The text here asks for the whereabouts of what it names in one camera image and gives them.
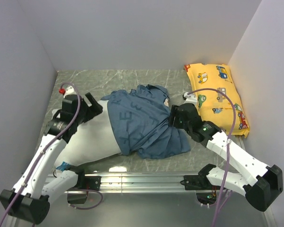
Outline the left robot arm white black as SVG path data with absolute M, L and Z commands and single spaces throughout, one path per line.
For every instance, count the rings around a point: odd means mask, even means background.
M 63 98 L 62 107 L 47 123 L 40 146 L 28 168 L 11 190 L 3 190 L 0 194 L 5 215 L 39 225 L 47 216 L 50 205 L 65 191 L 86 189 L 88 183 L 84 170 L 66 162 L 58 166 L 61 176 L 49 184 L 45 183 L 54 162 L 79 125 L 103 112 L 103 107 L 90 93 L 85 96 L 90 105 L 77 94 Z

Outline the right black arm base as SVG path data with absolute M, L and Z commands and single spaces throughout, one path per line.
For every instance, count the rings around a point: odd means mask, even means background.
M 220 186 L 211 184 L 207 179 L 210 170 L 215 167 L 216 165 L 207 164 L 197 175 L 184 175 L 183 180 L 180 181 L 180 184 L 184 186 L 186 191 L 197 191 L 197 202 L 201 205 L 210 207 L 215 205 L 217 200 L 216 191 L 220 189 Z

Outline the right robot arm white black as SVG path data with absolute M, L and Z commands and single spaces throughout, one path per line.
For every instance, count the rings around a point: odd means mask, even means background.
M 237 170 L 236 173 L 226 173 L 216 165 L 208 164 L 197 176 L 184 176 L 181 184 L 186 190 L 207 190 L 214 186 L 228 189 L 244 196 L 252 207 L 262 212 L 282 193 L 281 168 L 257 160 L 228 139 L 214 123 L 203 121 L 192 103 L 173 105 L 169 124 L 184 129 L 195 142 L 229 161 Z

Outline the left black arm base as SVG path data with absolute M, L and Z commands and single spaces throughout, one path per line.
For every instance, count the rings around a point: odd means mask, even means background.
M 78 210 L 89 210 L 99 206 L 103 201 L 100 192 L 101 179 L 99 175 L 80 177 L 77 185 L 67 191 L 69 206 Z

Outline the blue cartoon letter pillowcase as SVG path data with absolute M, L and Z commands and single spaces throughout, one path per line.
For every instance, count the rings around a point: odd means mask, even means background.
M 112 131 L 124 156 L 136 152 L 141 158 L 164 159 L 190 151 L 188 138 L 169 125 L 168 90 L 159 85 L 139 85 L 102 97 Z

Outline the white pillow insert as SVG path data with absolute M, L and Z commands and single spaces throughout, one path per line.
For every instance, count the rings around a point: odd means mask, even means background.
M 110 123 L 108 101 L 100 100 L 98 103 L 103 112 L 78 126 L 77 132 L 57 157 L 55 167 L 63 163 L 79 166 L 121 153 Z

